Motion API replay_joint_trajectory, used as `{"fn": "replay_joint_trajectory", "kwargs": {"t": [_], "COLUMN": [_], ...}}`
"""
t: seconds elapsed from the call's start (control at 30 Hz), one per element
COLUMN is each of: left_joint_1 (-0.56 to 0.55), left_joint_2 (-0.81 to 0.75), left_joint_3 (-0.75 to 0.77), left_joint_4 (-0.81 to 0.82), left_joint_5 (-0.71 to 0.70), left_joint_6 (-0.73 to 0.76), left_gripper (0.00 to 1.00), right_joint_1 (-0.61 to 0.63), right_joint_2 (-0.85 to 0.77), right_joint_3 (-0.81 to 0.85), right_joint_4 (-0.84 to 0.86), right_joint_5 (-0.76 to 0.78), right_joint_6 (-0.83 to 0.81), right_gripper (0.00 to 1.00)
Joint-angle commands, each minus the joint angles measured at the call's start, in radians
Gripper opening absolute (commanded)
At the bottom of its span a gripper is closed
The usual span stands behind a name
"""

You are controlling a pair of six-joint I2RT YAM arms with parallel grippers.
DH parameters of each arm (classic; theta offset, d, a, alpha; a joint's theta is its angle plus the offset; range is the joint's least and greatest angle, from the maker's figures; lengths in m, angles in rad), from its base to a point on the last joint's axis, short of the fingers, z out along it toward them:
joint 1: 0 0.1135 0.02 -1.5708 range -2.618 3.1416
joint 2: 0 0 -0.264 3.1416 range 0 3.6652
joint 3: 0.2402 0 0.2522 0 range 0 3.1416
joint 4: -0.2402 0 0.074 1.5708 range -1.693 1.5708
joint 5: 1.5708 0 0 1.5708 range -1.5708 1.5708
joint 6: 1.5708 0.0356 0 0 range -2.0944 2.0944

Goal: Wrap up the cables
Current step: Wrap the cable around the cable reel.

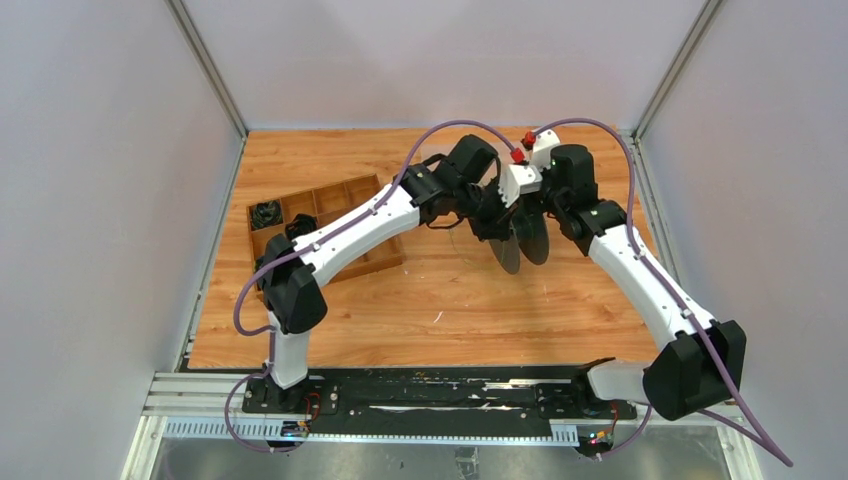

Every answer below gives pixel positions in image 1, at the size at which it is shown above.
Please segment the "dark grey spool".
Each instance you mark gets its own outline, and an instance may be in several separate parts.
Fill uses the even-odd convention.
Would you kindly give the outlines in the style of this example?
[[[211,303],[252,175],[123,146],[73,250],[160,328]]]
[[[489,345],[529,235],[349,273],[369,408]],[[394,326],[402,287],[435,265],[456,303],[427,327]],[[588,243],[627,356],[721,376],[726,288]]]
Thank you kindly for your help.
[[[510,220],[509,237],[506,240],[488,241],[495,260],[510,275],[520,271],[521,261],[534,265],[547,262],[550,252],[549,233],[545,214],[538,209],[521,207]]]

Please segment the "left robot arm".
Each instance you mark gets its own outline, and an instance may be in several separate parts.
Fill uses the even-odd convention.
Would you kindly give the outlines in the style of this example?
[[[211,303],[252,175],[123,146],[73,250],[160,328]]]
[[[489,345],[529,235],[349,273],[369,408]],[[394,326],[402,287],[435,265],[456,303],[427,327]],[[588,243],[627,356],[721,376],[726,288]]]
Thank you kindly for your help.
[[[469,134],[446,154],[406,164],[374,198],[329,225],[268,242],[257,285],[273,335],[267,361],[271,404],[293,413],[305,403],[310,332],[328,312],[323,287],[375,247],[440,216],[493,223],[497,216],[486,213],[484,204],[500,200],[498,182],[479,183],[499,165],[497,150]]]

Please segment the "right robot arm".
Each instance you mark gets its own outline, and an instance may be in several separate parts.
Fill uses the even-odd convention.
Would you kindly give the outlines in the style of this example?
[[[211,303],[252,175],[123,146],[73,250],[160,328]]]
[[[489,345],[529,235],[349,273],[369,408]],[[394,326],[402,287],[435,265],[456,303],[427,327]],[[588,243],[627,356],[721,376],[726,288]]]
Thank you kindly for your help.
[[[574,408],[595,417],[612,400],[650,405],[678,420],[737,393],[747,338],[734,320],[717,321],[647,249],[629,215],[598,195],[594,159],[577,144],[536,147],[536,192],[563,236],[601,267],[633,305],[659,350],[649,364],[598,361],[571,390]]]

